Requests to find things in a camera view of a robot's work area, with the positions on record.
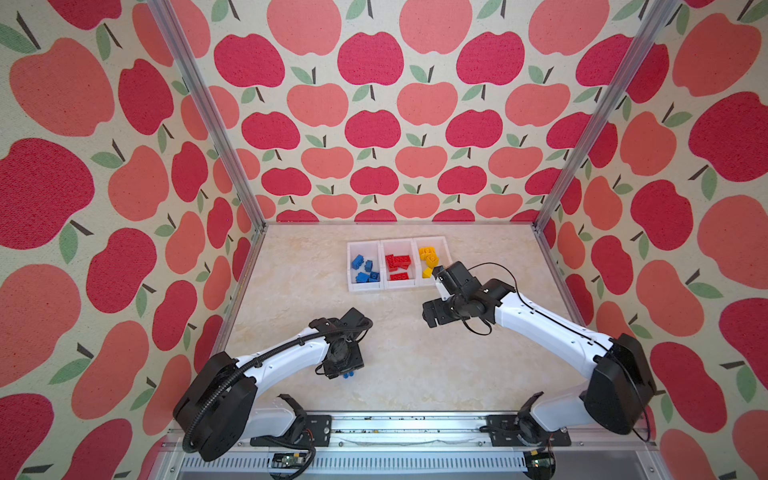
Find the red long lego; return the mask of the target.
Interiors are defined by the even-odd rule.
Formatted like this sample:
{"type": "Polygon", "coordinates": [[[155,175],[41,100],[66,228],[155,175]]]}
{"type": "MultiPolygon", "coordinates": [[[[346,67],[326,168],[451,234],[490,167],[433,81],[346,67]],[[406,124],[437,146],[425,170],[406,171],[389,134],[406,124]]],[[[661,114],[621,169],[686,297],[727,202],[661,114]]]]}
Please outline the red long lego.
{"type": "Polygon", "coordinates": [[[407,272],[391,274],[389,277],[390,281],[406,281],[409,279],[410,277],[407,272]]]}
{"type": "Polygon", "coordinates": [[[398,255],[395,256],[395,261],[397,263],[397,269],[404,269],[407,270],[410,265],[412,264],[411,257],[409,255],[398,255]]]}

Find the white three-compartment plastic bin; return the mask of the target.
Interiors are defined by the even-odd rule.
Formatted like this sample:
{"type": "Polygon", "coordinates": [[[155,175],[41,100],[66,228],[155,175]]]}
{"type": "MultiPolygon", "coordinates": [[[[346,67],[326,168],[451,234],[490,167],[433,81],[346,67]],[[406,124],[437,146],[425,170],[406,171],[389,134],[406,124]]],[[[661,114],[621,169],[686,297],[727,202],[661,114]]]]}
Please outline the white three-compartment plastic bin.
{"type": "Polygon", "coordinates": [[[350,292],[433,287],[433,268],[453,262],[444,236],[347,243],[350,292]]]}

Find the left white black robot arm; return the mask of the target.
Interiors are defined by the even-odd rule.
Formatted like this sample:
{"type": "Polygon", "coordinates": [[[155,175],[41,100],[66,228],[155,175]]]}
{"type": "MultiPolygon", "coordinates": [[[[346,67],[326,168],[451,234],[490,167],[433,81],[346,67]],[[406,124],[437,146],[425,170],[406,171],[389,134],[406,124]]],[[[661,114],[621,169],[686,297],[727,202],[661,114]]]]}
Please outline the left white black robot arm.
{"type": "Polygon", "coordinates": [[[308,415],[293,397],[281,394],[262,407],[256,400],[305,368],[317,367],[329,379],[362,368],[359,340],[371,327],[366,317],[356,322],[318,319],[264,352],[212,356],[173,410],[184,431],[183,451],[213,461],[242,440],[290,447],[308,443],[308,415]]]}

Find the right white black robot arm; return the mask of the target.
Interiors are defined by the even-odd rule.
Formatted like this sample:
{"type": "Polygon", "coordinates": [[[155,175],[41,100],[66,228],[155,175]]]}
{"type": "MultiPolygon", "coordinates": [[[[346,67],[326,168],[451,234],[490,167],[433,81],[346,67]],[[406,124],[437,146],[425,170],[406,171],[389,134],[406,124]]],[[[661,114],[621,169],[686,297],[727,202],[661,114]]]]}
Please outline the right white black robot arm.
{"type": "Polygon", "coordinates": [[[585,382],[548,395],[532,395],[506,430],[523,444],[538,446],[563,428],[597,424],[628,435],[656,393],[639,341],[590,331],[549,310],[505,283],[491,283],[465,295],[443,295],[422,305],[431,328],[479,318],[512,330],[558,356],[585,382]]]}

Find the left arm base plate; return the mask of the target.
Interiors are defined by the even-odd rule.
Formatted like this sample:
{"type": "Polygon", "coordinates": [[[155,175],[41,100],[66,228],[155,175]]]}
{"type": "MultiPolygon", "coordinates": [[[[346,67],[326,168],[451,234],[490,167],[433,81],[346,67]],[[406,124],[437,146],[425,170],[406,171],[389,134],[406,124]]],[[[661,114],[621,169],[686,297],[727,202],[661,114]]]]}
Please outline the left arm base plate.
{"type": "Polygon", "coordinates": [[[333,417],[331,415],[300,416],[281,436],[262,436],[250,439],[253,447],[286,447],[308,449],[328,447],[333,417]]]}

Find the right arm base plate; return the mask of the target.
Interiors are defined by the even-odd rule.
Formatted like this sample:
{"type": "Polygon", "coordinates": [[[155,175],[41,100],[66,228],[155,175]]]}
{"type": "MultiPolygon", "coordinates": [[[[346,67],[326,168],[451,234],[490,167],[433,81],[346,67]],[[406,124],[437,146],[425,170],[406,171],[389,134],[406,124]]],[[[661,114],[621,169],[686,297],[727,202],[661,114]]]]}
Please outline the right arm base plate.
{"type": "Polygon", "coordinates": [[[516,414],[489,415],[479,431],[489,435],[494,447],[568,447],[572,445],[567,431],[545,431],[534,420],[516,414]]]}

